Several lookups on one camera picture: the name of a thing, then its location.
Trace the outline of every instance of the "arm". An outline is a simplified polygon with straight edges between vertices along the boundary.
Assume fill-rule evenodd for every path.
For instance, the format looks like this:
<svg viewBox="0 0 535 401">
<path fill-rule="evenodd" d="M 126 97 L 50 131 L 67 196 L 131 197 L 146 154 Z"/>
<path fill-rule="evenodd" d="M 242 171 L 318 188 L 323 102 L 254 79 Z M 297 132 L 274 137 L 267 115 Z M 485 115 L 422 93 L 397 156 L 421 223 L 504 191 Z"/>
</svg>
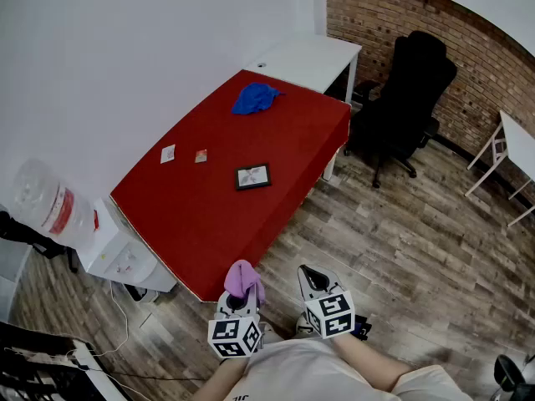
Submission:
<svg viewBox="0 0 535 401">
<path fill-rule="evenodd" d="M 362 343 L 350 333 L 331 339 L 334 350 L 375 389 L 390 392 L 398 379 L 412 369 Z"/>
<path fill-rule="evenodd" d="M 190 398 L 191 401 L 222 401 L 242 378 L 249 358 L 228 359 Z"/>
</svg>

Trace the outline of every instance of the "wooden floor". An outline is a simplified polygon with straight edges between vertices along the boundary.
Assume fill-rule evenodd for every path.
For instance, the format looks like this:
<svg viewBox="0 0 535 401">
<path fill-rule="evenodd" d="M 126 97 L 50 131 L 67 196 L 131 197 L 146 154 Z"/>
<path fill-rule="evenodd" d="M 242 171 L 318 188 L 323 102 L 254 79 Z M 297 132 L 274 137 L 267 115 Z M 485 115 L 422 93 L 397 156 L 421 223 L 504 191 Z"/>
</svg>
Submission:
<svg viewBox="0 0 535 401">
<path fill-rule="evenodd" d="M 298 265 L 326 266 L 373 324 L 368 343 L 415 366 L 441 364 L 472 397 L 488 399 L 498 354 L 522 367 L 535 353 L 535 219 L 507 229 L 522 207 L 492 181 L 465 198 L 480 173 L 437 143 L 411 161 L 416 179 L 392 162 L 375 190 L 360 158 L 338 157 L 332 180 L 317 183 L 257 268 L 267 293 L 262 314 L 289 336 L 302 311 Z M 110 371 L 211 375 L 218 361 L 206 345 L 206 321 L 214 304 L 182 287 L 141 306 L 117 284 L 114 292 L 130 339 L 102 358 Z M 109 283 L 69 273 L 60 257 L 30 257 L 11 322 L 79 335 L 100 351 L 125 336 Z M 117 377 L 155 401 L 187 398 L 201 385 Z"/>
</svg>

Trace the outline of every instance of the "desk leg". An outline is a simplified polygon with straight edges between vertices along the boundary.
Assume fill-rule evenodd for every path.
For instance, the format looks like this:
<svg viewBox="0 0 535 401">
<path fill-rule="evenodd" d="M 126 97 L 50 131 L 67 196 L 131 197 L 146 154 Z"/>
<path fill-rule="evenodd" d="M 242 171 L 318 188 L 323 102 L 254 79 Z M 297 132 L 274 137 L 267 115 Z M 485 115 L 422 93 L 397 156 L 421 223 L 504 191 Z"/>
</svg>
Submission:
<svg viewBox="0 0 535 401">
<path fill-rule="evenodd" d="M 487 149 L 487 147 L 490 145 L 490 143 L 492 141 L 494 141 L 494 139 L 496 138 L 497 133 L 500 132 L 500 129 L 502 128 L 502 126 L 503 126 L 503 122 L 500 122 L 500 124 L 498 125 L 498 127 L 494 131 L 494 134 L 491 135 L 491 138 L 488 139 L 487 143 L 485 145 L 483 145 L 483 148 L 481 149 L 481 151 L 477 154 L 477 156 L 474 158 L 474 160 L 468 165 L 468 167 L 467 167 L 468 170 L 477 162 L 477 160 L 480 157 L 482 157 L 483 152 Z"/>
<path fill-rule="evenodd" d="M 509 154 L 508 151 L 505 150 L 502 153 L 502 155 L 498 158 L 496 163 L 493 166 L 491 166 L 491 168 L 486 172 L 486 174 L 482 178 L 480 178 L 478 182 L 475 185 L 473 185 L 472 188 L 467 193 L 465 193 L 465 196 L 470 195 L 498 167 L 498 165 L 500 165 L 503 162 L 503 160 L 507 157 L 508 154 Z"/>
<path fill-rule="evenodd" d="M 527 216 L 528 214 L 531 214 L 532 211 L 535 210 L 535 206 L 532 206 L 529 210 L 527 210 L 526 212 L 524 212 L 521 216 L 519 216 L 518 218 L 514 219 L 513 221 L 511 221 L 507 227 L 511 227 L 513 224 L 515 223 L 518 223 L 522 218 L 524 218 L 525 216 Z"/>
<path fill-rule="evenodd" d="M 334 154 L 333 159 L 331 159 L 328 162 L 327 167 L 325 168 L 324 180 L 326 181 L 329 181 L 331 179 L 331 176 L 333 176 L 333 168 L 334 168 L 334 161 L 336 160 L 336 155 L 337 153 Z"/>
<path fill-rule="evenodd" d="M 351 97 L 353 97 L 353 87 L 354 87 L 354 76 L 357 73 L 357 55 L 351 59 L 349 64 L 349 77 L 348 77 L 348 88 L 345 90 L 345 102 L 351 105 Z"/>
<path fill-rule="evenodd" d="M 526 185 L 528 185 L 531 182 L 532 182 L 532 179 L 530 178 L 528 181 L 526 181 L 524 184 L 522 184 L 522 187 L 520 189 L 518 189 L 512 195 L 509 196 L 509 200 L 511 200 L 513 197 L 515 197 L 520 190 L 522 190 L 524 187 L 526 187 Z"/>
</svg>

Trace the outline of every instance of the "person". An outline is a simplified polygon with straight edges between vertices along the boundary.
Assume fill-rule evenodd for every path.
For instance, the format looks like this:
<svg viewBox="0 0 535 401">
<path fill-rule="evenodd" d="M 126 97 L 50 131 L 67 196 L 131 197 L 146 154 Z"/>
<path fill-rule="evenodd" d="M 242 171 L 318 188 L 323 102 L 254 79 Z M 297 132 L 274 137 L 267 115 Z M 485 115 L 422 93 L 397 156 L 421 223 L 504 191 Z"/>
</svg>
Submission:
<svg viewBox="0 0 535 401">
<path fill-rule="evenodd" d="M 223 361 L 192 401 L 471 400 L 441 366 L 413 370 L 351 333 L 323 340 L 304 315 L 290 340 L 264 325 L 263 348 Z"/>
</svg>

